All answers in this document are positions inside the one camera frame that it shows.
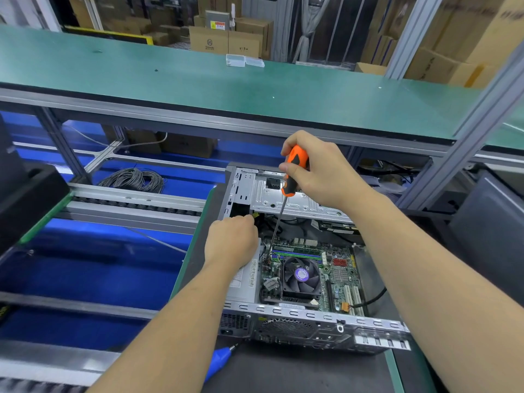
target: person's left hand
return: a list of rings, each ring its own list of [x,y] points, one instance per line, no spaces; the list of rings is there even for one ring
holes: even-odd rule
[[[204,267],[219,266],[234,276],[248,263],[258,244],[258,231],[251,215],[214,221],[207,233]]]

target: person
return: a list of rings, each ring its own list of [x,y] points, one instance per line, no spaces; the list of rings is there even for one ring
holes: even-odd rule
[[[337,145],[298,131],[286,139],[282,155],[295,144],[307,151],[310,171],[290,163],[280,169],[316,202],[355,222],[398,311],[447,389],[522,391],[524,309],[368,186]],[[257,235],[250,215],[213,222],[202,270],[89,393],[199,392],[229,283],[251,259]]]

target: blue screwdriver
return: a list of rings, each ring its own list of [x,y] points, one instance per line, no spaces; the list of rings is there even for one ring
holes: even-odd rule
[[[223,347],[222,349],[217,349],[213,352],[213,357],[211,357],[211,364],[209,364],[209,369],[207,370],[206,379],[204,383],[207,382],[218,370],[221,370],[227,361],[231,357],[231,352],[237,348],[239,344],[235,344],[231,347]]]

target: orange screwdriver handle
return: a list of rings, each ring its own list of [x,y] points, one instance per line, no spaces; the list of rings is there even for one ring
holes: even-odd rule
[[[288,162],[296,164],[306,169],[308,167],[309,156],[304,149],[300,146],[293,146],[288,156]],[[297,181],[290,177],[285,176],[284,186],[282,187],[282,194],[286,197],[293,197],[297,192]]]

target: green tabletop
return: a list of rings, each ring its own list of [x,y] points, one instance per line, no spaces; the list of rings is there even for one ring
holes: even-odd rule
[[[228,67],[223,55],[8,25],[0,82],[443,139],[479,93],[287,63]],[[524,149],[522,132],[507,133],[494,144]]]

